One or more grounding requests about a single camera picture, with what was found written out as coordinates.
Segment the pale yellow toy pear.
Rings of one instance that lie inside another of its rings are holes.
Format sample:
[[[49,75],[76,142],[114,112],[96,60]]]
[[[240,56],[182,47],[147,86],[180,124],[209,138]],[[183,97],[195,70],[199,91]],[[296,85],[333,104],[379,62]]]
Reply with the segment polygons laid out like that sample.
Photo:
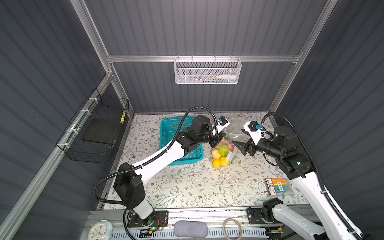
[[[220,159],[222,157],[222,155],[219,153],[218,149],[214,149],[212,151],[212,157],[213,157],[213,159]]]

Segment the clear zip top bag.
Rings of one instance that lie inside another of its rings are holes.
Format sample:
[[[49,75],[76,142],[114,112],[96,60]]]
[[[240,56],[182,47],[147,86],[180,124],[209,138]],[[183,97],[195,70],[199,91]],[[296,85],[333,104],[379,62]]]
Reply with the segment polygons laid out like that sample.
[[[229,119],[230,125],[224,129],[224,137],[221,138],[219,144],[212,150],[212,162],[215,169],[226,167],[235,162],[235,156],[239,149],[235,146],[235,142],[246,142],[248,136],[242,131],[247,120],[242,118]]]

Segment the yellow toy lemon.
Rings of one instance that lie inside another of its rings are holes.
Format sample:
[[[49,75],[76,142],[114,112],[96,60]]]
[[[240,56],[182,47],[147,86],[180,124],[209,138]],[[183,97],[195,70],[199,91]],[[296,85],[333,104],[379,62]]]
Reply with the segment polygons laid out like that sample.
[[[228,166],[230,164],[230,162],[227,160],[226,157],[221,157],[220,158],[220,164],[221,164],[221,166]]]

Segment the yellow toy pepper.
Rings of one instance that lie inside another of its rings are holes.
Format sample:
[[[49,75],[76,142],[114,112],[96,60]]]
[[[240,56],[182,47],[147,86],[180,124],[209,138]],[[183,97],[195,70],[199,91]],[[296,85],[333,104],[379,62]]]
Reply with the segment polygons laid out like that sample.
[[[220,166],[221,166],[220,159],[213,159],[213,167],[216,169],[216,168],[219,168]]]

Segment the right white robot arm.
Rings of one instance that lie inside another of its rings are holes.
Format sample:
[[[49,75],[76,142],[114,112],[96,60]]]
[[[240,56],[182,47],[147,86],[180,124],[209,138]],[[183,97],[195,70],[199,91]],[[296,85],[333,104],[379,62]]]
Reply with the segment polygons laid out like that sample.
[[[348,218],[324,185],[315,160],[291,122],[278,114],[288,125],[276,127],[270,138],[265,138],[268,131],[264,122],[266,118],[274,115],[274,112],[267,113],[260,123],[246,122],[242,132],[250,137],[249,140],[245,143],[235,141],[234,144],[243,155],[253,156],[260,152],[263,156],[274,158],[273,166],[283,171],[299,188],[321,224],[307,220],[278,198],[263,203],[260,212],[263,221],[267,224],[280,222],[305,240],[366,239],[364,233]]]

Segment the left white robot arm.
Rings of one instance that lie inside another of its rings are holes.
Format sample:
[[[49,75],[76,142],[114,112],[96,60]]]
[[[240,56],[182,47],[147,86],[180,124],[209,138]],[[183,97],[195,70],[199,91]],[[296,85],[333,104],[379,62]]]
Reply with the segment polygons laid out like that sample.
[[[207,111],[213,119],[198,115],[193,119],[191,126],[183,128],[188,116],[185,113],[168,144],[144,160],[121,166],[118,172],[97,182],[92,191],[93,197],[101,203],[125,206],[142,220],[144,226],[151,225],[155,219],[155,210],[145,193],[148,181],[169,164],[188,155],[202,144],[208,143],[215,148],[225,136],[224,130],[229,126],[229,120],[223,116],[216,118],[215,114],[205,107],[201,109]],[[120,197],[119,201],[104,199],[97,194],[99,185],[109,179],[115,179],[114,189]]]

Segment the coloured marker pack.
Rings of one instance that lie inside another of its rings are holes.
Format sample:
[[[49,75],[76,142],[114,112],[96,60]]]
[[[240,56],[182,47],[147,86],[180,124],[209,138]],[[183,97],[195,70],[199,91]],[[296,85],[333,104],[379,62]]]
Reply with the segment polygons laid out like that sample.
[[[269,196],[279,196],[291,191],[291,184],[287,179],[265,178],[264,183]]]

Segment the white tube in basket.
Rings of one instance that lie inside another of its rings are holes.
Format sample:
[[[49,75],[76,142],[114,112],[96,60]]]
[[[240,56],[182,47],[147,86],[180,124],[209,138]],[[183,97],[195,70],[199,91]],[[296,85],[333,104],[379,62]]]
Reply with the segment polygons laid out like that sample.
[[[215,76],[215,79],[223,80],[223,81],[235,81],[237,78],[238,78],[237,75],[218,75],[218,76]]]

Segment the yellow marker in basket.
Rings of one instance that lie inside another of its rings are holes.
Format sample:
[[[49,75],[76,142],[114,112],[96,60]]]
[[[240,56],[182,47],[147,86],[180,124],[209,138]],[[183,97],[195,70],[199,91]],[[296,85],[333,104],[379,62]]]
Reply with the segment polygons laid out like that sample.
[[[125,117],[126,117],[126,110],[124,110],[123,111],[123,113],[122,113],[122,116],[121,116],[121,120],[120,120],[120,124],[124,124],[124,122],[125,122]]]

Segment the grey fabric pouch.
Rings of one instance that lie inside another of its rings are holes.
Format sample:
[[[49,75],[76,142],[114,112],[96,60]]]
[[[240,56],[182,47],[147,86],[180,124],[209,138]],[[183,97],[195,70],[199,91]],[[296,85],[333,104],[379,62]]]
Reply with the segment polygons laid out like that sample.
[[[203,222],[178,221],[174,225],[174,234],[177,237],[205,238],[208,235],[208,226]]]

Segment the white analog clock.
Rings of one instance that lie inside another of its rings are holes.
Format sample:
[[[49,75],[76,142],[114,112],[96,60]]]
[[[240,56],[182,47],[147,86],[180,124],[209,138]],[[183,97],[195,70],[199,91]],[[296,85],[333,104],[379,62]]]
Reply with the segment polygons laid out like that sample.
[[[107,220],[101,220],[91,226],[87,240],[110,240],[112,233],[112,223]]]

